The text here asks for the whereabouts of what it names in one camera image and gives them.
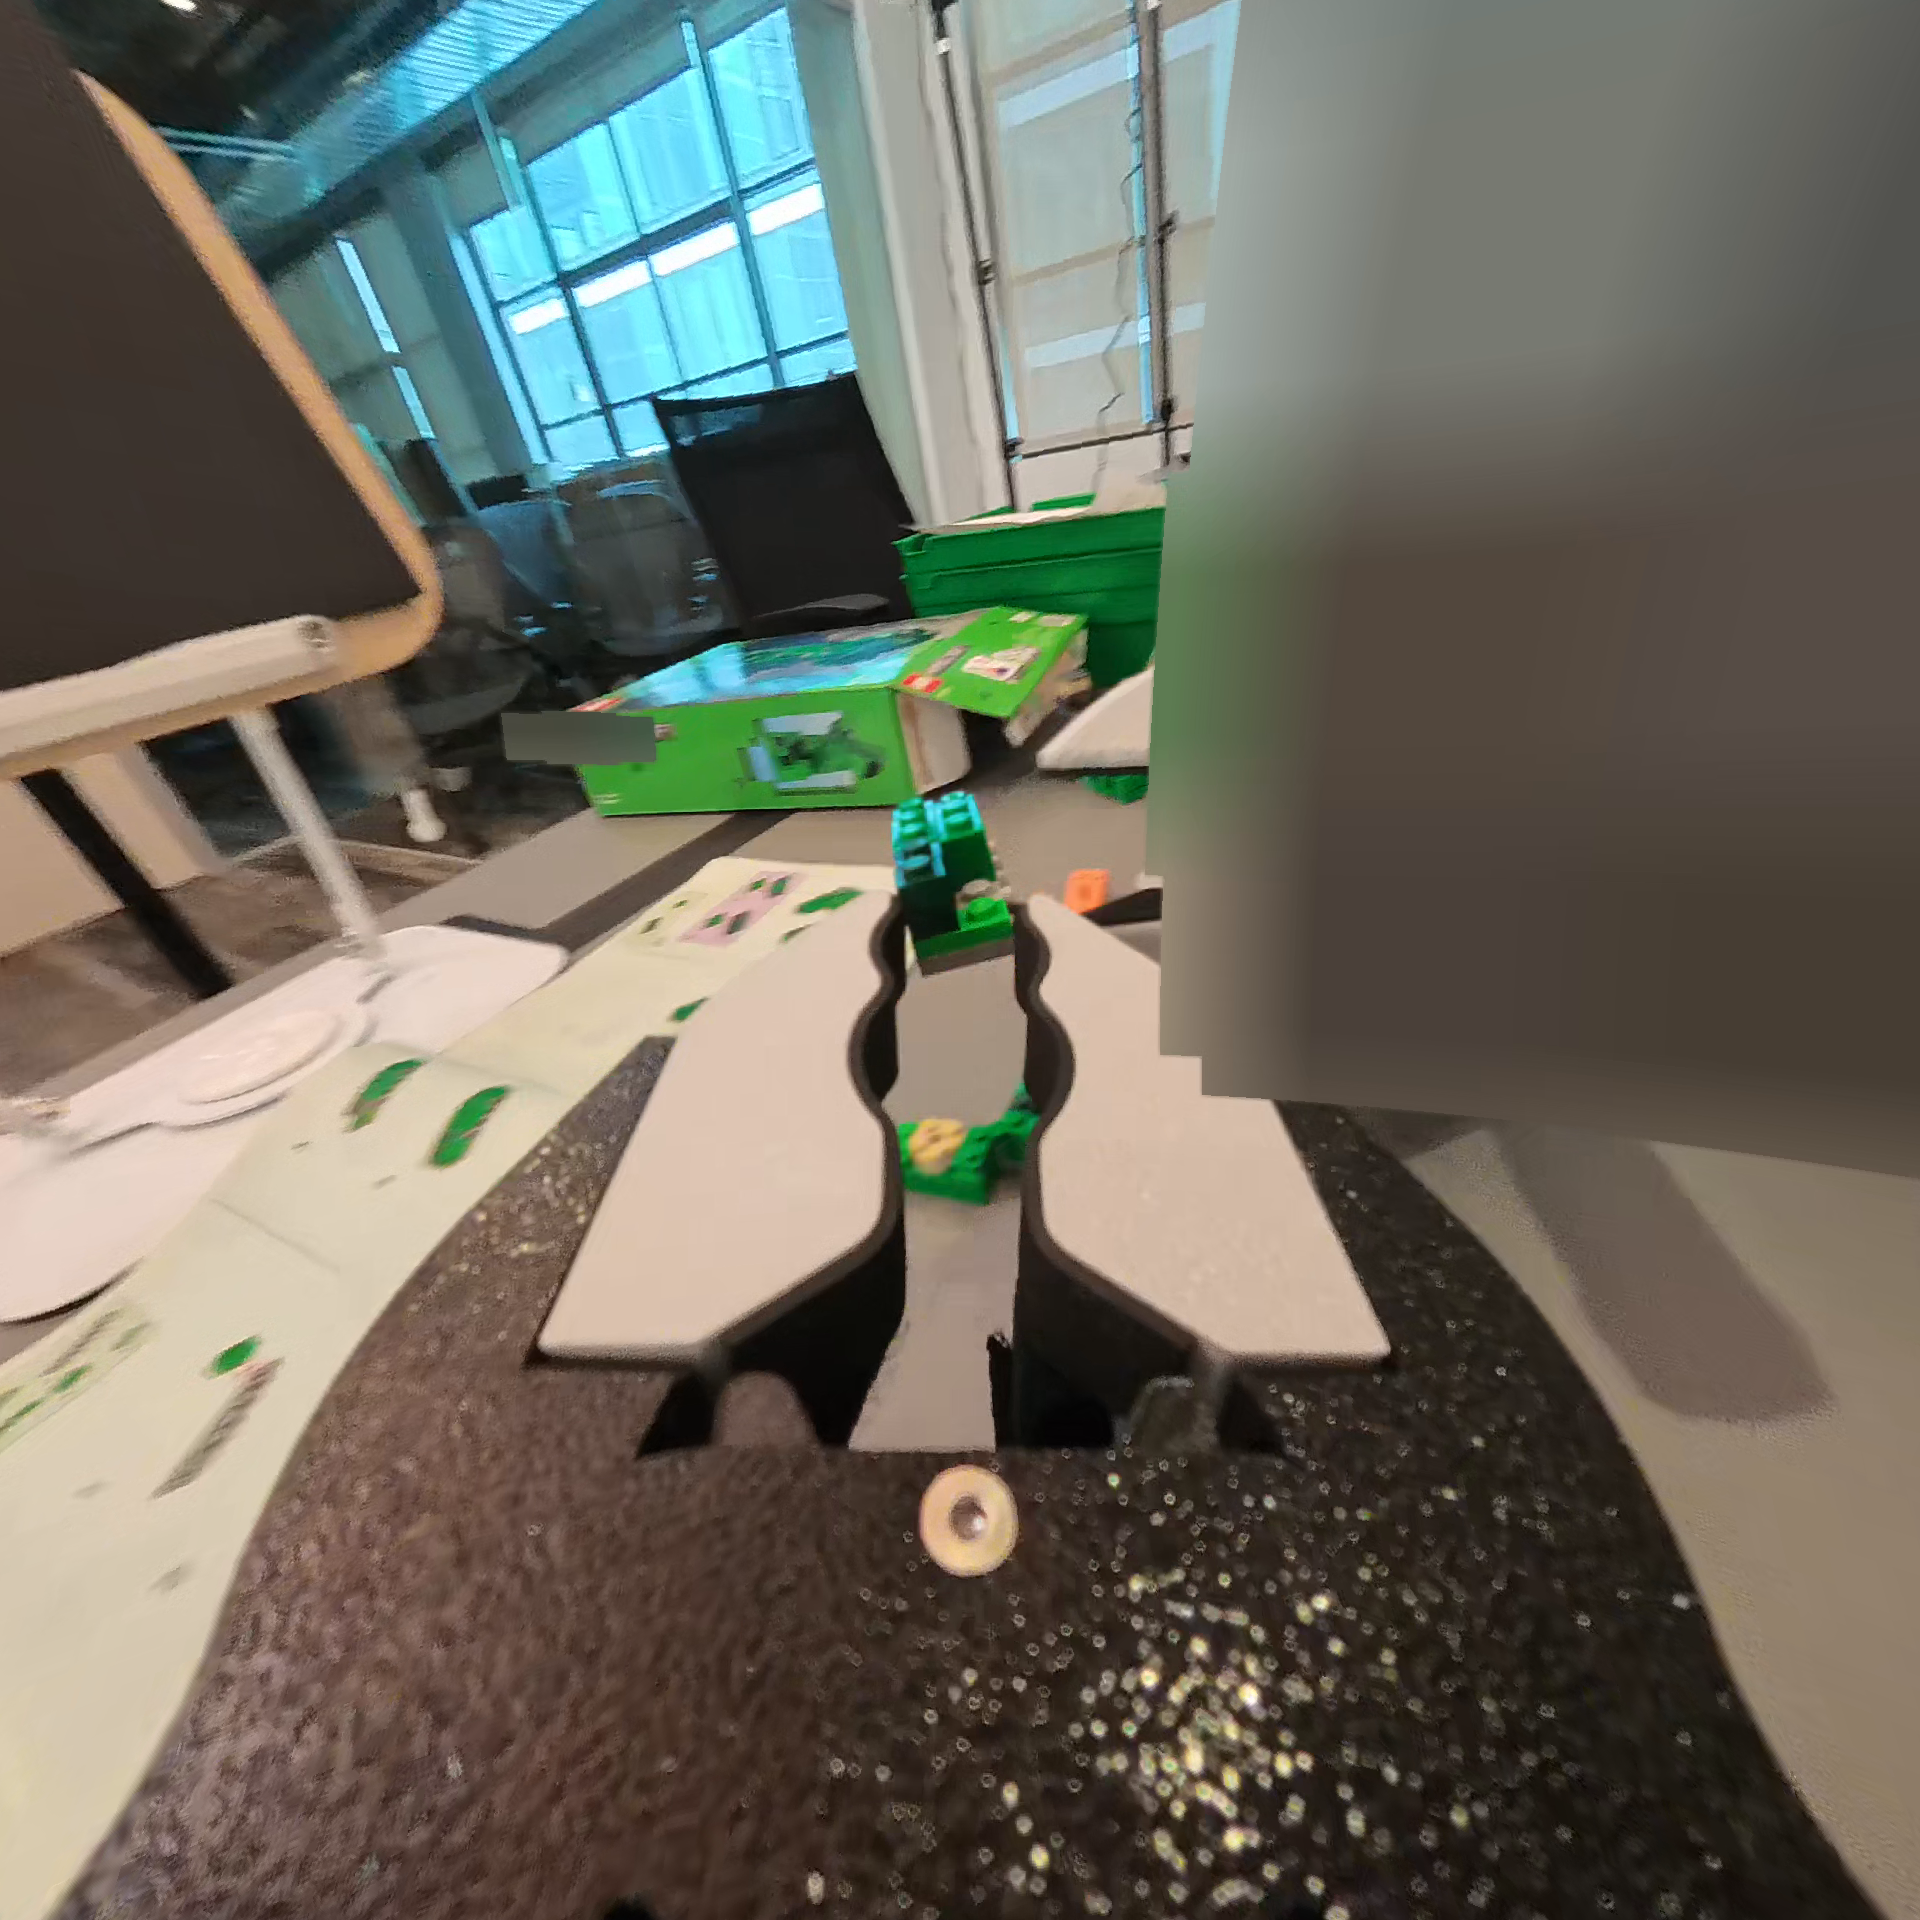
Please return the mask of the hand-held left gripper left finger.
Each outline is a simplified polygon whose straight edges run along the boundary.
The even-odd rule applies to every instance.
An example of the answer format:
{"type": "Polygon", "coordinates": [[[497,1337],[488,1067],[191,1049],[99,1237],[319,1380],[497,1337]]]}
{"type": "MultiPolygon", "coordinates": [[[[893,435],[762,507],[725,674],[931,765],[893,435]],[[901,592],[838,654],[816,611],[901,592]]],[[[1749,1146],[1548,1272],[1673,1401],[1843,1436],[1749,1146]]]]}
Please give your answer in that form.
{"type": "Polygon", "coordinates": [[[719,1412],[780,1380],[829,1450],[905,1307],[904,920],[856,899],[747,966],[671,1043],[534,1355],[629,1368],[719,1412]]]}

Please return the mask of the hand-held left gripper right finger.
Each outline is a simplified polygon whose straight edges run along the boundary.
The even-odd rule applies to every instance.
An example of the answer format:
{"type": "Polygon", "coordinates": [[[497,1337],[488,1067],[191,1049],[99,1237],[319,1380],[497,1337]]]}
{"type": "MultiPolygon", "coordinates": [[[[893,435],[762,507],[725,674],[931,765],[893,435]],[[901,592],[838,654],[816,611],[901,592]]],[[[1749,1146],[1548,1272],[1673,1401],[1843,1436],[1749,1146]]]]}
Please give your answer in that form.
{"type": "Polygon", "coordinates": [[[1162,1054],[1121,930],[1017,920],[1021,1090],[1013,1443],[1275,1443],[1270,1383],[1363,1377],[1390,1337],[1278,1111],[1162,1054]]]}

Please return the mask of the green toy brick assembly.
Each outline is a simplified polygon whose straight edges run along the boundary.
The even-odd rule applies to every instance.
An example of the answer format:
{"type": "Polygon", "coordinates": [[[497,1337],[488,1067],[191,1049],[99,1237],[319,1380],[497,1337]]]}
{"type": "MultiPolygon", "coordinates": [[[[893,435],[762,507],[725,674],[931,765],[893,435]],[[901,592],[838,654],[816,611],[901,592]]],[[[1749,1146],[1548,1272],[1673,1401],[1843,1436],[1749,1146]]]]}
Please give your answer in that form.
{"type": "Polygon", "coordinates": [[[911,960],[947,972],[1011,951],[1017,920],[971,795],[911,799],[892,818],[893,893],[911,960]]]}

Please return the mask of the grey desk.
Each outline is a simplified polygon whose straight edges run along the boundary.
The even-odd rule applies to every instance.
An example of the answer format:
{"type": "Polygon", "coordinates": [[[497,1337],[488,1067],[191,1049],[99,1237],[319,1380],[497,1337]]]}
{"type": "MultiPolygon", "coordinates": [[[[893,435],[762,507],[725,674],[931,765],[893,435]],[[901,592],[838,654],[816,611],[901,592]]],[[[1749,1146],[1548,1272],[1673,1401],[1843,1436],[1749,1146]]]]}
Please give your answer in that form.
{"type": "MultiPolygon", "coordinates": [[[[540,933],[883,857],[671,829],[540,933]]],[[[893,1131],[1033,1106],[1013,958],[904,972],[896,1046],[893,1131]]],[[[1430,1187],[1278,1106],[1390,1365],[1260,1391],[1275,1443],[1013,1443],[1018,1179],[904,1191],[829,1450],[771,1377],[534,1355],[667,1049],[373,1322],[6,1918],[1916,1916],[1914,1181],[1549,1136],[1430,1187]]]]}

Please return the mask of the green brick with tan piece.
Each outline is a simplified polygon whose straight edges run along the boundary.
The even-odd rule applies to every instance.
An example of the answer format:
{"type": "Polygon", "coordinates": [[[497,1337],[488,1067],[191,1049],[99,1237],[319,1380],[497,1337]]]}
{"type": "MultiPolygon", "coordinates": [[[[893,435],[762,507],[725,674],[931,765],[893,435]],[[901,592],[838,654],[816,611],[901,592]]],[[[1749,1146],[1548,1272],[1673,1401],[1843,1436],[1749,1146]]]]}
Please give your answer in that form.
{"type": "Polygon", "coordinates": [[[908,1193],[984,1209],[1024,1169],[1038,1111],[1024,1100],[987,1125],[957,1119],[901,1122],[901,1179],[908,1193]]]}

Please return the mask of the green toy set box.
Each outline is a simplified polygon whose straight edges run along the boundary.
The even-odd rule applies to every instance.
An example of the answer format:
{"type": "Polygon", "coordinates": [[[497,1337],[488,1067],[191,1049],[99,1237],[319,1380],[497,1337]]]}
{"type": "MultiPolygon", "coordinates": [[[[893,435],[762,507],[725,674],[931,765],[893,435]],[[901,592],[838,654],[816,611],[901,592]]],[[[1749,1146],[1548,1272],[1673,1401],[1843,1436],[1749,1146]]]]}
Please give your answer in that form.
{"type": "Polygon", "coordinates": [[[889,808],[1027,744],[1084,669],[1089,623],[1027,608],[743,638],[567,714],[558,759],[606,818],[889,808]]]}

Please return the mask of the pale green instruction booklet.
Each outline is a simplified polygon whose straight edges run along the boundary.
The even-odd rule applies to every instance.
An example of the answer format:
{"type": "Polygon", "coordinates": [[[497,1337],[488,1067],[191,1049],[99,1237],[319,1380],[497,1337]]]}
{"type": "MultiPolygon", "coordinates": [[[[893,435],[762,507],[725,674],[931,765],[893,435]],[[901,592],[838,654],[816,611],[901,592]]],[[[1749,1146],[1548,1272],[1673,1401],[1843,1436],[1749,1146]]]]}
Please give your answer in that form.
{"type": "Polygon", "coordinates": [[[2,1368],[2,1875],[56,1881],[152,1762],[331,1380],[446,1231],[637,1043],[875,865],[714,860],[428,1058],[303,1082],[93,1312],[2,1368]]]}

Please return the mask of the white paper sheet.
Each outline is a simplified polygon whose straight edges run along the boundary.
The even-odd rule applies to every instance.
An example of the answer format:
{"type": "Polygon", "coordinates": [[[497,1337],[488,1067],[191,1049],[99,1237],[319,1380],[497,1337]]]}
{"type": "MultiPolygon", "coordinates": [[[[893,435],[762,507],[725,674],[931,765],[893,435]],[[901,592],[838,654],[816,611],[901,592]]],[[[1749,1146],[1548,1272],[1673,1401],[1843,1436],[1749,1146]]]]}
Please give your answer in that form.
{"type": "Polygon", "coordinates": [[[1111,686],[1039,751],[1044,775],[1142,775],[1150,768],[1153,669],[1111,686]]]}

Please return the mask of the white stand with round base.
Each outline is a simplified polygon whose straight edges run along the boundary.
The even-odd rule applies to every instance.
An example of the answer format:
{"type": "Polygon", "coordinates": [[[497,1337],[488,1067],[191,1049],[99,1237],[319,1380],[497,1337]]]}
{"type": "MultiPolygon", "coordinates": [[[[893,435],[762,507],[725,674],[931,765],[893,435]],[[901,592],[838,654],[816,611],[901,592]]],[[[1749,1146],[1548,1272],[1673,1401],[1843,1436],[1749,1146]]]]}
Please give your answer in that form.
{"type": "Polygon", "coordinates": [[[67,1099],[2,1100],[2,1327],[123,1280],[233,1166],[272,1106],[364,1043],[428,1058],[562,970],[562,951],[446,926],[376,927],[364,885],[264,711],[240,750],[321,882],[334,951],[67,1099]]]}

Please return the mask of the grey mesh office chair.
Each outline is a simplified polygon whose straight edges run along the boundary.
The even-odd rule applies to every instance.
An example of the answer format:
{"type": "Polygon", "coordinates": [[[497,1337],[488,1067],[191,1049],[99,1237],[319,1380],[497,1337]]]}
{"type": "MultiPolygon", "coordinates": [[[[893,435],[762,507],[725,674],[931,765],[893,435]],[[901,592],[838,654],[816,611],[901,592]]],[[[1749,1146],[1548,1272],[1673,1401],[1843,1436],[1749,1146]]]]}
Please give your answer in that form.
{"type": "Polygon", "coordinates": [[[506,714],[607,693],[616,656],[558,498],[425,517],[421,535],[442,578],[442,620],[391,690],[421,745],[403,818],[425,845],[449,833],[461,797],[501,760],[506,714]]]}

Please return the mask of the black office chair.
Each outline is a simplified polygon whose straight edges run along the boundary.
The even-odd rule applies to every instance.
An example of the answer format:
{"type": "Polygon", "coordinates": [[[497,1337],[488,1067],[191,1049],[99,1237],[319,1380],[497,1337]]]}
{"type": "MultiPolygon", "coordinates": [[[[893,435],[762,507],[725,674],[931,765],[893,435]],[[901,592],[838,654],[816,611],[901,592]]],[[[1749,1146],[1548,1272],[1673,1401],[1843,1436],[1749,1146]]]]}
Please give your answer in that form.
{"type": "Polygon", "coordinates": [[[914,517],[852,373],[737,396],[656,396],[667,464],[743,638],[908,617],[914,517]]]}

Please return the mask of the glass window wall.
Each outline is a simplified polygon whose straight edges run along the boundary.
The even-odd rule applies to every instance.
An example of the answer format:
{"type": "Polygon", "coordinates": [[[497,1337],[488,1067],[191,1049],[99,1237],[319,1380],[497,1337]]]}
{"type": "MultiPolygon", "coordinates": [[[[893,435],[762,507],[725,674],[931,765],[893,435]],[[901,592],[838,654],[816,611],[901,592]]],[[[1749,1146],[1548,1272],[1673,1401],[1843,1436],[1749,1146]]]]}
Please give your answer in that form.
{"type": "Polygon", "coordinates": [[[804,3],[176,3],[160,133],[348,423],[459,484],[852,370],[804,3]]]}

